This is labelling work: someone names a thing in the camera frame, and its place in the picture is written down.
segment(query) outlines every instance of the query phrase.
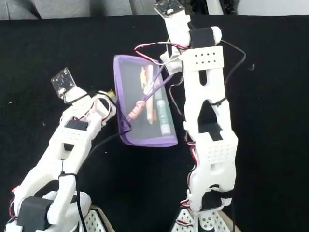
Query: robotic arm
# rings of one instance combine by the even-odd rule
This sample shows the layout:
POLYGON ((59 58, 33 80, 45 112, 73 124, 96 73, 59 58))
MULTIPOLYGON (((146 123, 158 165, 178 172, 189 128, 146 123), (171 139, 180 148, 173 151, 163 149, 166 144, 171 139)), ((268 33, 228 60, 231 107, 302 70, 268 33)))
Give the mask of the robotic arm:
POLYGON ((181 54, 173 47, 171 57, 167 52, 160 57, 164 62, 179 57, 166 65, 169 74, 181 71, 183 65, 186 97, 183 127, 194 141, 192 154, 196 162, 189 175, 187 199, 182 202, 186 204, 183 206, 190 208, 193 222, 184 221, 186 217, 178 217, 182 221, 175 223, 172 231, 191 231, 192 227, 194 232, 200 231, 199 228, 217 230, 213 216, 231 204, 238 144, 231 129, 229 104, 225 98, 223 49, 216 46, 222 37, 221 30, 218 27, 190 30, 190 16, 185 15, 184 8, 176 0, 162 0, 155 5, 155 9, 165 21, 170 41, 190 46, 181 54), (200 82, 201 72, 206 72, 205 85, 200 82), (202 127, 198 119, 205 101, 215 112, 216 122, 202 127))
MULTIPOLYGON (((63 232, 78 224, 77 202, 71 203, 76 195, 74 175, 88 156, 91 141, 116 112, 107 93, 99 92, 91 98, 75 85, 67 68, 51 81, 58 96, 72 106, 63 112, 60 124, 38 164, 14 189, 14 212, 18 219, 8 224, 7 232, 63 232), (34 197, 52 180, 59 180, 57 193, 51 192, 43 198, 34 197)), ((91 205, 90 197, 81 193, 80 204, 85 216, 91 205)))

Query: black wire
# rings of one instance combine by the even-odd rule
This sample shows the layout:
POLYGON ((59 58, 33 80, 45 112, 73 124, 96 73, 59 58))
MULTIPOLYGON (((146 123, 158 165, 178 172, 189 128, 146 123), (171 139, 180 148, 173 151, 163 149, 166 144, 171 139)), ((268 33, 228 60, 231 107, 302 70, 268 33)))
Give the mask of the black wire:
POLYGON ((85 224, 85 220, 84 220, 84 216, 83 216, 82 208, 81 208, 81 192, 80 192, 80 190, 78 188, 78 184, 77 184, 77 174, 75 174, 75 173, 65 173, 64 171, 62 171, 61 174, 59 175, 59 178, 63 177, 63 176, 68 176, 68 175, 72 175, 72 176, 75 177, 76 202, 77 202, 78 214, 79 214, 79 217, 81 219, 84 232, 87 232, 87 227, 86 227, 86 224, 85 224))
POLYGON ((166 15, 166 13, 167 13, 167 11, 169 9, 169 4, 170 4, 170 0, 168 1, 168 4, 166 5, 165 12, 164 12, 165 15, 166 15))
POLYGON ((100 95, 106 96, 106 97, 110 100, 110 102, 116 107, 117 111, 120 112, 120 114, 121 114, 123 120, 125 121, 125 123, 127 124, 127 126, 128 126, 129 129, 128 129, 128 130, 125 130, 125 131, 123 131, 123 132, 117 133, 117 134, 113 134, 113 135, 107 137, 106 139, 104 139, 103 141, 99 142, 98 144, 96 144, 96 145, 94 146, 94 148, 92 148, 92 149, 90 150, 90 152, 89 152, 88 156, 86 157, 86 159, 83 161, 83 163, 82 163, 82 165, 81 165, 81 167, 80 167, 80 169, 79 169, 79 171, 78 171, 78 174, 79 174, 80 171, 82 170, 82 167, 84 166, 84 164, 86 163, 86 161, 90 158, 90 156, 91 156, 93 153, 95 153, 95 151, 98 150, 99 147, 101 147, 102 145, 106 144, 106 143, 109 142, 110 140, 112 140, 112 139, 114 139, 114 138, 116 138, 116 137, 118 137, 118 136, 124 135, 124 134, 126 134, 126 133, 128 133, 128 132, 130 132, 130 131, 132 130, 132 126, 131 126, 130 122, 128 121, 128 119, 126 118, 126 116, 122 113, 122 111, 121 111, 121 109, 120 109, 120 106, 119 106, 118 104, 116 104, 116 103, 113 101, 113 99, 111 99, 111 97, 110 97, 108 94, 106 94, 106 93, 99 92, 99 91, 96 91, 96 90, 90 91, 90 92, 88 92, 88 93, 82 95, 81 97, 79 97, 79 98, 77 98, 77 99, 75 99, 75 100, 73 100, 73 101, 71 101, 71 102, 74 103, 74 102, 76 102, 76 101, 78 101, 78 100, 80 100, 80 99, 82 99, 82 98, 84 98, 84 97, 86 97, 86 96, 88 96, 88 95, 94 95, 94 94, 100 94, 100 95))
POLYGON ((231 201, 231 211, 232 211, 232 221, 233 221, 232 232, 235 232, 236 220, 235 220, 235 206, 234 206, 233 198, 232 198, 232 201, 231 201))
POLYGON ((227 74, 226 78, 225 78, 225 86, 227 85, 229 79, 231 78, 231 75, 233 74, 233 72, 240 66, 243 64, 243 62, 245 61, 245 59, 247 58, 247 54, 242 50, 240 49, 239 47, 225 41, 225 40, 221 40, 223 43, 229 45, 230 47, 238 50, 239 52, 241 52, 243 54, 243 57, 241 58, 241 60, 233 67, 231 68, 230 72, 227 74))
MULTIPOLYGON (((223 43, 227 44, 228 46, 230 46, 230 47, 232 47, 232 48, 238 50, 239 52, 241 52, 241 53, 243 54, 243 57, 241 58, 241 60, 238 61, 238 62, 234 65, 233 68, 231 68, 231 70, 228 72, 228 74, 227 74, 226 77, 225 77, 225 94, 226 94, 226 92, 227 92, 226 87, 227 87, 227 84, 228 84, 228 82, 229 82, 229 80, 230 80, 230 78, 231 78, 233 72, 234 72, 240 65, 243 64, 243 62, 245 61, 245 59, 246 59, 246 57, 247 57, 247 54, 246 54, 242 49, 240 49, 239 47, 237 47, 237 46, 231 44, 230 42, 227 42, 227 41, 225 41, 225 40, 221 40, 221 41, 222 41, 223 43)), ((222 102, 224 102, 226 99, 227 99, 227 98, 226 98, 226 96, 225 96, 225 97, 222 98, 221 100, 219 100, 219 101, 217 101, 217 102, 215 102, 215 103, 210 103, 210 104, 211 104, 211 105, 215 105, 215 106, 218 107, 218 106, 220 106, 220 105, 222 104, 222 102)))

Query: black fabric background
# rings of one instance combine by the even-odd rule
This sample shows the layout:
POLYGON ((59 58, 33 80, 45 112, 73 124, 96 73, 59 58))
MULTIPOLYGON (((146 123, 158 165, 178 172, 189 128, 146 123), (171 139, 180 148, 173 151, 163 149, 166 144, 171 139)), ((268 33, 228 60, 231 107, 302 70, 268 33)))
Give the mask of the black fabric background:
MULTIPOLYGON (((248 55, 227 87, 239 138, 237 224, 244 232, 306 231, 309 17, 196 16, 192 21, 196 27, 219 26, 223 38, 248 55)), ((38 162, 66 108, 50 78, 67 66, 85 90, 110 90, 114 55, 133 55, 137 44, 166 39, 158 16, 0 22, 2 224, 11 188, 38 162)), ((226 73, 241 54, 223 46, 226 73)), ((164 49, 146 52, 155 58, 164 49)), ((174 92, 183 104, 183 87, 174 92)), ((118 232, 167 232, 185 198, 193 162, 181 119, 171 109, 177 146, 141 148, 116 139, 81 172, 81 190, 118 232)), ((94 143, 115 130, 110 122, 94 143)))

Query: white metal base plate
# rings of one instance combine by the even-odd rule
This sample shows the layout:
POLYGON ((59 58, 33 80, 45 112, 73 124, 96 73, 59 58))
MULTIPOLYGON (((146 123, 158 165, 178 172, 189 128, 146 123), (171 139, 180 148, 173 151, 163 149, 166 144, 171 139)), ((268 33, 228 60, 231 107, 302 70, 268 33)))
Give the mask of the white metal base plate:
MULTIPOLYGON (((104 228, 104 223, 96 210, 90 210, 85 218, 87 232, 107 232, 104 228)), ((80 232, 84 232, 83 226, 80 223, 80 232)))
MULTIPOLYGON (((194 224, 193 218, 191 217, 187 209, 182 209, 179 212, 177 216, 177 220, 181 220, 186 223, 194 224)), ((226 223, 223 221, 223 219, 221 218, 221 216, 218 214, 217 211, 200 212, 199 226, 201 228, 200 230, 198 230, 198 228, 193 228, 193 226, 186 227, 186 226, 181 226, 175 223, 170 232, 200 232, 200 231, 207 232, 207 231, 212 231, 213 228, 214 228, 214 232, 230 232, 226 223)))

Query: gray chair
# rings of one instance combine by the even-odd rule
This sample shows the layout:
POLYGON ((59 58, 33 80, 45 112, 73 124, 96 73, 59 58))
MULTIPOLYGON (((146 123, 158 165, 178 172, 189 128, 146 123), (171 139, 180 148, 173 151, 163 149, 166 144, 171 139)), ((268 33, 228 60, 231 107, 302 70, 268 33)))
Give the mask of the gray chair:
POLYGON ((155 15, 155 0, 0 0, 0 20, 155 15))

